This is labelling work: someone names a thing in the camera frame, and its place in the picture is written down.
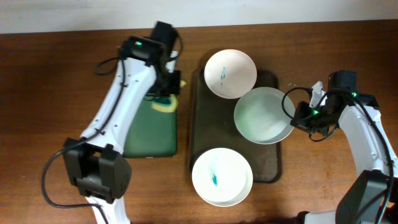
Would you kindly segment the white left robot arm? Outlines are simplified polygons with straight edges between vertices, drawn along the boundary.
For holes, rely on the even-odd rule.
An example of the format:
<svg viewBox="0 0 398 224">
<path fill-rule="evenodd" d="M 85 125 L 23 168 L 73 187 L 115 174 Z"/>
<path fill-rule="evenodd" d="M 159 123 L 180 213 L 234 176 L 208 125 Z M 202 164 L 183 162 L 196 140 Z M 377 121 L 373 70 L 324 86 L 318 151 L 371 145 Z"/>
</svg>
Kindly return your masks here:
<svg viewBox="0 0 398 224">
<path fill-rule="evenodd" d="M 177 109 L 182 80 L 174 50 L 176 28 L 156 22 L 150 36 L 131 36 L 122 43 L 113 83 L 95 118 L 78 140 L 65 141 L 63 159 L 70 183 L 93 207 L 98 223 L 129 223 L 124 194 L 132 176 L 123 156 L 127 134 L 142 101 L 159 112 Z"/>
</svg>

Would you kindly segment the pale green plate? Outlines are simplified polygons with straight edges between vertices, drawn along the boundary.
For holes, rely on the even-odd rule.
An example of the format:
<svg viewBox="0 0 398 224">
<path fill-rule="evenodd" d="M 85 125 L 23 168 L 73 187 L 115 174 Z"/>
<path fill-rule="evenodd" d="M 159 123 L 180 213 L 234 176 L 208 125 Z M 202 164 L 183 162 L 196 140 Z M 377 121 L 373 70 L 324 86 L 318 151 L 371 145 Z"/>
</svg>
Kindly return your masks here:
<svg viewBox="0 0 398 224">
<path fill-rule="evenodd" d="M 239 133 L 256 144 L 274 144 L 293 130 L 295 113 L 292 100 L 276 88 L 259 87 L 242 96 L 234 109 L 234 123 Z"/>
</svg>

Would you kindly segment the yellow green sponge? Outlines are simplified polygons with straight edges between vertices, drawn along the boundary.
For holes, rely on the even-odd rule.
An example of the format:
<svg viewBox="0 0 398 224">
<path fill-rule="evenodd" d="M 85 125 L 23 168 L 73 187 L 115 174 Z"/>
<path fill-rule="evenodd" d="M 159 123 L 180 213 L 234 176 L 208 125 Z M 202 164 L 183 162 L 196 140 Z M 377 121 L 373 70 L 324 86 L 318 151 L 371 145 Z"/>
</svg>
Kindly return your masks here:
<svg viewBox="0 0 398 224">
<path fill-rule="evenodd" d="M 156 96 L 152 99 L 150 107 L 161 113 L 173 113 L 178 107 L 178 96 L 174 94 L 169 96 Z"/>
</svg>

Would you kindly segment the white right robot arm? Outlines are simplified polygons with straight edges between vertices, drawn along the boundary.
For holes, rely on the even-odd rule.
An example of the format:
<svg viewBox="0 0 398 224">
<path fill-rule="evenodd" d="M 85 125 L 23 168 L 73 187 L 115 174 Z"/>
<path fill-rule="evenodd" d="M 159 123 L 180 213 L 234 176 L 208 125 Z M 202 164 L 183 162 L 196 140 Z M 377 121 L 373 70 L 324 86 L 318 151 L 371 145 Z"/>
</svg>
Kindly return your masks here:
<svg viewBox="0 0 398 224">
<path fill-rule="evenodd" d="M 358 178 L 330 212 L 300 212 L 297 223 L 397 223 L 397 156 L 384 132 L 376 98 L 357 90 L 357 75 L 340 70 L 305 91 L 290 117 L 293 127 L 328 139 L 344 132 Z"/>
</svg>

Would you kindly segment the white plate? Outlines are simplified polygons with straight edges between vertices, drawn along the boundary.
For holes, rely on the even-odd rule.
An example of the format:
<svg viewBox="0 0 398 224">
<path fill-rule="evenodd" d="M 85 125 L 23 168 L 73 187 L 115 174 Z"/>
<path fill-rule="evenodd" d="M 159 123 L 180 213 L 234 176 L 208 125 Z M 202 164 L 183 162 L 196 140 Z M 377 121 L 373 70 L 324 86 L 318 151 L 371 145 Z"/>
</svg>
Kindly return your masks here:
<svg viewBox="0 0 398 224">
<path fill-rule="evenodd" d="M 192 183 L 197 194 L 217 207 L 231 207 L 250 193 L 254 179 L 249 162 L 228 148 L 204 152 L 193 164 Z"/>
</svg>

